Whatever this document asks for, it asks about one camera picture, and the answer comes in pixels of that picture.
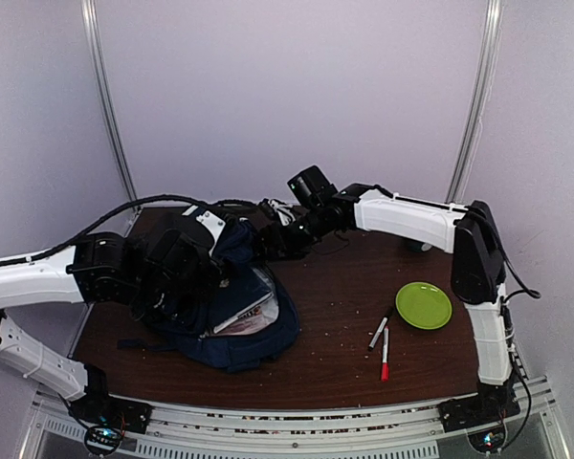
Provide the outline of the pink Taming Shrew book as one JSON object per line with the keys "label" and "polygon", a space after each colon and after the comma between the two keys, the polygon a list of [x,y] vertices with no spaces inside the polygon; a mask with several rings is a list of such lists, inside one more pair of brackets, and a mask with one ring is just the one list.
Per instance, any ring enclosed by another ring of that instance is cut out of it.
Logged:
{"label": "pink Taming Shrew book", "polygon": [[247,336],[252,335],[267,326],[273,324],[278,318],[278,311],[264,312],[263,310],[255,310],[250,314],[246,314],[243,318],[238,319],[233,324],[229,325],[224,330],[218,333],[219,336]]}

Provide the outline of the dark blue hardcover notebook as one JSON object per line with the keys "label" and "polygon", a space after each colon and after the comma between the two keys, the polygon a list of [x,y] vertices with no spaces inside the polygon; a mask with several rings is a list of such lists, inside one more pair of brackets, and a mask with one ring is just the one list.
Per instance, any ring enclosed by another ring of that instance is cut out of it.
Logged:
{"label": "dark blue hardcover notebook", "polygon": [[210,304],[209,324],[214,334],[227,328],[263,301],[270,298],[272,289],[264,283],[233,282],[221,289]]}

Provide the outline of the navy blue backpack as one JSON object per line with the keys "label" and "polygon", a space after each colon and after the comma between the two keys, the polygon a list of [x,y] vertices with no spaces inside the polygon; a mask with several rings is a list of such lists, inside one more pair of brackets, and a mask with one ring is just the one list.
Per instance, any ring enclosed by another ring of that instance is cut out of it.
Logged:
{"label": "navy blue backpack", "polygon": [[249,219],[191,208],[167,214],[143,242],[147,270],[131,315],[162,339],[120,350],[176,351],[229,373],[276,359],[297,339],[296,306],[254,243]]}

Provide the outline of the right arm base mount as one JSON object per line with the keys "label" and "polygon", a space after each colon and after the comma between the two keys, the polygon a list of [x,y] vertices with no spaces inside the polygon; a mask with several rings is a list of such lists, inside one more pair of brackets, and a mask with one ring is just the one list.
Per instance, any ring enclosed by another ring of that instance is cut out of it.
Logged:
{"label": "right arm base mount", "polygon": [[449,399],[437,409],[445,433],[468,430],[470,446],[487,456],[501,453],[509,444],[506,421],[520,414],[513,377],[503,385],[479,382],[473,396]]}

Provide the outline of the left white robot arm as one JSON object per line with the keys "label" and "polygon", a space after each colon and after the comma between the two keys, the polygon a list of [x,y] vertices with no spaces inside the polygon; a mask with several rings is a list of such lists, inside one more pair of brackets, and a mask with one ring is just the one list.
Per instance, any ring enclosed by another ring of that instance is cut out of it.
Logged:
{"label": "left white robot arm", "polygon": [[8,309],[116,302],[141,315],[180,295],[206,295],[221,271],[213,252],[226,225],[208,210],[168,213],[138,242],[103,232],[56,252],[0,259],[0,361],[66,401],[80,403],[97,424],[112,423],[119,406],[109,397],[105,373],[33,338]]}

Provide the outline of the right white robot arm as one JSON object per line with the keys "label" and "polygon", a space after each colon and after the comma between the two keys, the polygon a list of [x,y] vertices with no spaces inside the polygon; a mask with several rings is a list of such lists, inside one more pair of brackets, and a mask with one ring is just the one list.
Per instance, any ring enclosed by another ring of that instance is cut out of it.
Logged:
{"label": "right white robot arm", "polygon": [[270,260],[296,259],[337,230],[376,231],[428,244],[452,256],[451,288],[468,311],[478,358],[478,380],[489,385],[471,404],[475,418],[494,420],[508,405],[500,387],[513,373],[512,337],[502,314],[508,262],[492,212],[481,201],[467,206],[401,196],[379,185],[337,189],[313,165],[288,182],[305,213],[260,231]]}

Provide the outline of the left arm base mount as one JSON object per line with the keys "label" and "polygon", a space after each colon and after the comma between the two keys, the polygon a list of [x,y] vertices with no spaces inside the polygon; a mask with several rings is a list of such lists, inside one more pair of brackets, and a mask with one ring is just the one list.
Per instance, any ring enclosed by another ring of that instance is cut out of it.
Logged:
{"label": "left arm base mount", "polygon": [[102,392],[85,394],[75,401],[64,398],[61,401],[83,428],[83,445],[97,457],[115,453],[127,433],[146,433],[153,410],[150,404]]}

